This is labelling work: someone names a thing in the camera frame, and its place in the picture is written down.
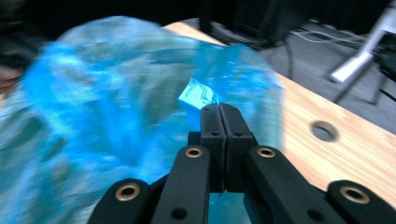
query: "table surface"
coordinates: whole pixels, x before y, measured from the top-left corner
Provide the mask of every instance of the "table surface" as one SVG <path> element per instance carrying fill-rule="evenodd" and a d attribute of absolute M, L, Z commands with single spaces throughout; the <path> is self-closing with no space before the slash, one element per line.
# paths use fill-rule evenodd
<path fill-rule="evenodd" d="M 187 24 L 165 26 L 178 35 L 221 44 Z M 348 179 L 369 188 L 396 207 L 396 136 L 279 76 L 283 98 L 283 153 L 314 186 L 326 190 L 334 180 Z M 331 124 L 338 137 L 316 138 L 311 125 Z"/>

